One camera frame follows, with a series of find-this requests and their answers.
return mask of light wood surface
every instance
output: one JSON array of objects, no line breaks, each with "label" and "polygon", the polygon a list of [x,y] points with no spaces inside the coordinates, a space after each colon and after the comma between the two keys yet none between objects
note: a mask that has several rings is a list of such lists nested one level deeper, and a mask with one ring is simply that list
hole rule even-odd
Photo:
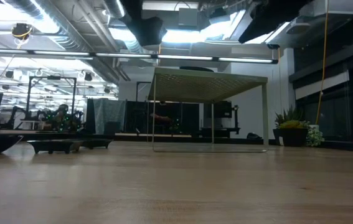
[{"label": "light wood surface", "polygon": [[0,223],[353,224],[353,152],[155,153],[150,143],[112,142],[78,154],[34,155],[28,144],[5,153]]}]

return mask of white wall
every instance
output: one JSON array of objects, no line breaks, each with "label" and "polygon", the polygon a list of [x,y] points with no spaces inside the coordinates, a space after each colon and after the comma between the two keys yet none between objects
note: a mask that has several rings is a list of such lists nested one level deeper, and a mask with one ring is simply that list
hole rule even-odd
[{"label": "white wall", "polygon": [[[139,84],[138,101],[144,102],[150,92],[150,83]],[[118,100],[136,101],[136,82],[124,82],[119,85]]]},{"label": "white wall", "polygon": [[[275,113],[280,113],[281,109],[287,109],[290,105],[295,105],[294,91],[288,81],[288,76],[294,73],[293,49],[286,49],[279,65],[264,65],[252,63],[232,63],[230,72],[241,75],[255,75],[268,77],[268,122],[269,138],[273,139],[273,129],[275,128]],[[248,133],[256,133],[263,136],[262,118],[262,92],[261,87],[256,87],[244,93],[235,95],[228,100],[233,105],[238,105],[238,122],[241,128],[240,133],[231,134],[231,138],[246,138]],[[232,119],[223,123],[225,127],[234,126],[234,115]]]}]

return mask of ceiling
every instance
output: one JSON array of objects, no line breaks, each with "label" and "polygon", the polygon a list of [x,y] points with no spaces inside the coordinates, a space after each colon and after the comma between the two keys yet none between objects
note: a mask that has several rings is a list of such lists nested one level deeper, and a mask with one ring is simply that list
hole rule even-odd
[{"label": "ceiling", "polygon": [[[9,2],[16,2],[17,0],[2,0]],[[87,2],[86,7],[79,7],[78,4],[84,2],[84,0],[34,0],[37,3],[40,2],[51,2],[52,6],[56,10],[56,13],[64,17],[67,20],[67,29],[75,29],[81,41],[90,46],[93,51],[96,52],[113,52],[115,49],[119,52],[129,52],[130,49],[127,46],[125,40],[126,35],[112,35],[116,34],[109,32],[108,26],[120,30],[125,30],[125,25],[122,22],[111,19],[108,21],[108,13],[105,11],[103,0],[91,0]],[[248,1],[238,0],[208,0],[198,1],[190,0],[187,2],[175,2],[165,0],[152,0],[144,1],[143,4],[143,17],[158,16],[164,21],[164,26],[168,30],[181,30],[183,27],[179,25],[179,10],[182,8],[199,7],[201,10],[198,17],[197,29],[204,30],[209,25],[208,18],[210,16],[210,9],[227,6],[227,12],[232,15],[234,12],[240,12],[244,10]],[[84,11],[92,9],[94,15],[84,16]],[[34,21],[30,15],[20,12],[14,9],[8,4],[0,4],[0,48],[3,49],[16,49],[20,44],[20,40],[16,40],[12,34],[12,28],[16,23],[27,23],[32,24],[36,27],[37,21]],[[150,45],[145,46],[142,50],[144,52],[154,52],[155,54],[161,53],[166,55],[198,55],[198,56],[218,56],[218,57],[252,57],[252,58],[273,58],[272,50],[270,50],[266,44],[240,44],[237,41],[222,40],[222,39],[206,39],[203,41],[196,41],[192,43],[176,43],[178,39],[183,39],[186,33],[178,36],[173,36],[174,42],[162,42],[161,45]],[[21,49],[30,50],[64,50],[64,48],[56,42],[56,38],[59,34],[45,34],[34,30],[27,41],[23,42],[20,46]],[[1,78],[0,79],[0,91],[4,91],[1,88],[2,83],[5,84],[16,84],[11,85],[8,92],[15,91],[16,93],[25,93],[26,89],[23,87],[28,82],[28,76],[33,74],[40,74],[43,72],[44,75],[60,75],[62,77],[75,77],[78,78],[77,93],[81,95],[93,95],[93,96],[106,96],[108,98],[116,98],[118,90],[115,85],[112,87],[110,94],[105,94],[103,89],[105,86],[111,86],[111,83],[104,82],[100,76],[100,72],[93,68],[89,60],[65,60],[58,58],[37,58],[30,55],[29,58],[14,58],[11,60],[10,57],[0,57],[0,76],[5,69],[6,65],[9,64],[9,69],[17,70],[17,73],[21,73],[22,77],[19,80],[14,78]],[[222,72],[228,65],[227,62],[200,62],[200,61],[189,61],[189,60],[156,60],[156,59],[120,59],[119,62],[112,60],[102,61],[108,68],[119,65],[123,73],[118,72],[116,75],[119,82],[141,82],[151,81],[155,67],[171,67],[177,68],[180,66],[195,66],[195,67],[207,67],[212,68],[216,71]],[[85,73],[92,74],[92,81],[94,85],[90,85],[86,82],[83,77]],[[47,80],[47,85],[57,85],[57,92],[51,94],[68,95],[72,91],[71,87],[65,80]],[[34,91],[37,93],[47,93],[47,90],[42,86],[37,85],[34,87]]]}]

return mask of exposed ductwork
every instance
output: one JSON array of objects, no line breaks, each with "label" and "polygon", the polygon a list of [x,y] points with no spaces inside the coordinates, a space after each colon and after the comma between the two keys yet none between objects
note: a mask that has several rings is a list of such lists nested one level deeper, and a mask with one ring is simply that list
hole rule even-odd
[{"label": "exposed ductwork", "polygon": [[287,26],[281,26],[275,31],[276,35],[269,37],[267,44],[300,48],[316,43],[324,38],[327,7],[329,34],[353,19],[353,0],[330,0],[329,4],[327,0],[314,0],[303,6],[299,16]]},{"label": "exposed ductwork", "polygon": [[[78,33],[68,19],[51,3],[50,0],[4,0],[12,7],[27,13],[37,21],[48,20],[48,24],[55,23],[59,27],[57,34],[61,37],[51,37],[67,51],[75,52],[91,52],[93,48],[88,42]],[[98,58],[94,58],[87,62],[93,67],[95,72],[106,82],[118,83],[119,76],[117,68],[111,68],[105,62]]]},{"label": "exposed ductwork", "polygon": [[158,17],[142,19],[142,1],[104,0],[104,3],[110,16],[125,23],[140,46],[157,45],[162,42],[162,37],[166,34],[162,20]]},{"label": "exposed ductwork", "polygon": [[254,1],[249,13],[252,22],[245,29],[238,41],[245,43],[256,37],[268,34],[278,28],[283,22],[292,21],[299,16],[299,10],[312,0],[267,0]]}]

